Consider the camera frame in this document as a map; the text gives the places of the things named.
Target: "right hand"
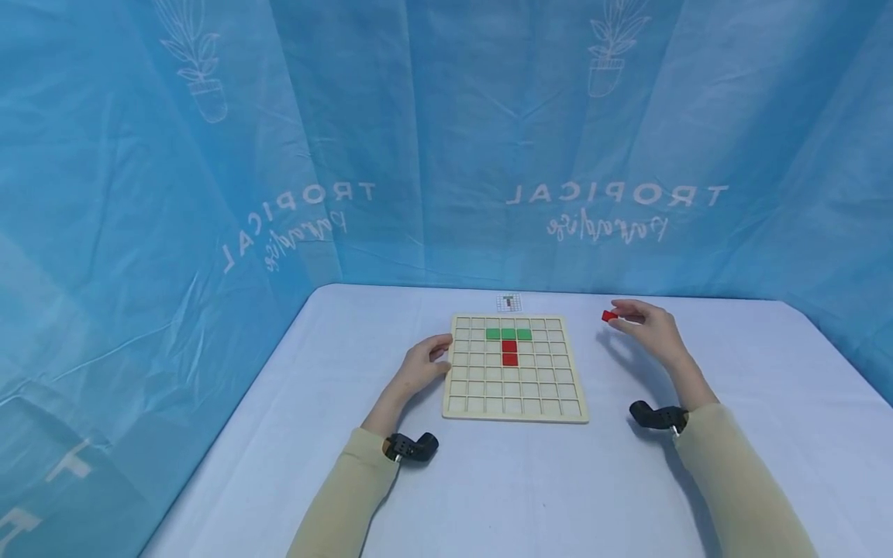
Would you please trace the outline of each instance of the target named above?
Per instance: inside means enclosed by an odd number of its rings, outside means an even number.
[[[608,321],[608,325],[636,338],[664,367],[691,358],[672,314],[640,300],[612,300],[611,304],[611,312],[622,320]]]

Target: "blue curtain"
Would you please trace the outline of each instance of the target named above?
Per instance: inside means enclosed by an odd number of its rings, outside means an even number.
[[[780,299],[893,401],[890,2],[0,20],[0,555],[137,554],[332,282]]]

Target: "finger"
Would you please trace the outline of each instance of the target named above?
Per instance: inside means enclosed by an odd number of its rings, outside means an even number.
[[[444,374],[449,372],[449,369],[452,367],[453,365],[447,361],[434,362],[434,370],[437,371],[437,374],[439,376],[443,376]]]
[[[659,312],[663,309],[660,306],[654,306],[653,304],[649,304],[632,298],[621,298],[618,300],[612,300],[611,304],[625,313],[637,312],[645,316],[646,318],[654,314],[655,312]]]
[[[435,349],[440,347],[449,347],[453,343],[453,336],[449,333],[442,333],[440,335],[432,335],[422,341],[419,341],[419,344],[416,345],[419,348],[425,350],[425,353],[431,353]]]
[[[608,325],[614,329],[617,329],[618,331],[622,331],[623,333],[625,333],[627,335],[634,335],[633,332],[638,327],[634,323],[630,323],[626,320],[620,320],[617,318],[608,321]]]
[[[626,321],[635,321],[636,323],[645,323],[645,316],[637,313],[626,313],[620,308],[614,308],[611,310],[611,313],[617,314],[618,316],[622,316]]]

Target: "white tablecloth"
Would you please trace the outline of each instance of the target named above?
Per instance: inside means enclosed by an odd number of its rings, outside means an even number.
[[[600,319],[609,296],[524,293],[567,327],[587,425],[452,421],[442,382],[401,431],[440,440],[405,466],[365,557],[576,558],[718,554],[709,514],[668,436],[630,403],[676,404],[664,373]],[[316,291],[146,549],[149,557],[284,556],[350,430],[405,350],[454,312],[496,311],[488,291]],[[893,409],[782,303],[653,299],[672,311],[717,395],[784,488],[821,556],[893,555]]]

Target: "hand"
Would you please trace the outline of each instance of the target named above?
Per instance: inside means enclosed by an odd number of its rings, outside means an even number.
[[[704,405],[719,403],[704,379],[695,359],[682,343],[672,314],[640,300],[613,300],[612,312],[623,320],[608,321],[614,329],[632,335],[670,373],[676,395],[682,406],[694,411]]]
[[[403,364],[388,384],[398,398],[408,401],[432,381],[449,372],[450,363],[435,362],[453,344],[453,336],[445,333],[428,337],[406,352]]]
[[[680,360],[691,358],[672,314],[640,300],[613,300],[611,304],[611,312],[623,320],[611,320],[608,325],[636,338],[664,367],[669,369]]]
[[[379,400],[369,411],[369,416],[363,421],[361,428],[383,438],[396,432],[400,414],[406,403],[432,381],[449,372],[449,362],[435,361],[443,356],[452,344],[453,336],[446,333],[428,337],[406,351],[403,364],[381,392]]]

